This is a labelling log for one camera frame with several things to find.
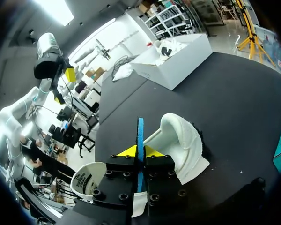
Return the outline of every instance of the white fabric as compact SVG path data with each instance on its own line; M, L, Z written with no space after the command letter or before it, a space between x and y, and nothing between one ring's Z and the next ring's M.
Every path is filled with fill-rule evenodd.
M156 40L154 42L154 46L160 55L160 60L167 60L169 57L172 57L177 52L185 48L187 44L180 43L175 39L164 39L161 41ZM163 54L162 48L165 48L167 52L170 52L170 54L169 55Z
M132 72L133 72L133 68L132 68L131 64L126 63L118 69L118 71L114 75L114 78L112 81L117 81L117 80L129 77Z

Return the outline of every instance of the cardboard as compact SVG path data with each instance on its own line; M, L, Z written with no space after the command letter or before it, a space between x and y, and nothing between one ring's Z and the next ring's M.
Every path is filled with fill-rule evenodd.
M140 5L139 5L139 9L142 13L146 13L149 9L150 9L150 3L143 1Z
M105 70L99 67L96 71L88 70L85 75L92 78L94 81L97 81L99 77L105 73Z
M139 75L170 90L179 85L212 53L206 34L181 35L172 38L187 46L158 65L156 62L160 61L160 55L155 46L152 46L130 63Z

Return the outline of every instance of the black chair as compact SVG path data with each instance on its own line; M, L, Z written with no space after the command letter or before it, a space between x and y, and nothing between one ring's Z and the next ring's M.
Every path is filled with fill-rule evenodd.
M89 138L88 136L85 136L81 133L81 128L75 129L72 125L69 125L68 129L65 132L61 131L60 127L55 127L53 124L49 128L49 132L52 134L52 138L60 143L63 143L70 148L74 148L75 145L78 143L79 146L79 156L83 158L81 155L82 147L84 146L88 152L91 152L91 149L95 146L95 141ZM85 142L89 140L93 142L93 145L91 147L87 147L85 145Z

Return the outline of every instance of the black table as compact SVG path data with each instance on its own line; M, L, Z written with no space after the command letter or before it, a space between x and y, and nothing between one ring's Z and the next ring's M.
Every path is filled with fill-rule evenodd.
M124 92L127 81L113 88ZM185 185L192 206L213 207L256 177L266 180L267 192L275 183L278 172L272 159L281 133L281 75L276 71L213 53L173 91L145 81L130 93L100 122L96 161L104 162L135 144L138 117L144 118L146 139L165 113L175 113L203 131L210 150L210 166Z

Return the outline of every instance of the yellow object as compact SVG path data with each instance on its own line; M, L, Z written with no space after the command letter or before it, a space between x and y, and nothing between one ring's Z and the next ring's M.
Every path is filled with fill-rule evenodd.
M65 71L65 75L70 83L76 81L74 68L67 68Z
M145 145L145 149L146 149L146 157L150 157L150 156L164 156L162 153L152 149L149 146ZM131 156L131 157L135 157L135 153L136 153L136 145L126 149L125 151L119 153L117 156Z
M266 53L266 51L263 49L263 47L261 47L261 45L258 43L258 40L260 40L260 38L255 33L253 22L251 20L248 10L244 6L243 0L236 0L236 2L238 4L241 12L243 13L245 23L247 24L247 27L249 30L249 36L242 43L240 43L237 46L238 50L242 50L244 47L246 47L248 44L250 44L249 59L252 59L253 55L258 54L260 57L260 61L262 63L263 62L262 54L265 54L267 56L267 58L270 60L270 62L272 63L272 65L274 67L276 67L275 63L272 61L272 59L269 57L269 55Z
M59 101L58 97L56 97L56 98L55 98L55 101L56 101L58 104L60 104L60 105L61 105L61 103L60 103L60 101Z
M146 157L150 157L150 156L164 156L164 154L161 154L160 152L150 148L149 146L145 145L145 149L146 149Z
M125 151L117 154L117 156L131 156L131 157L135 157L135 153L136 153L136 145L126 149Z

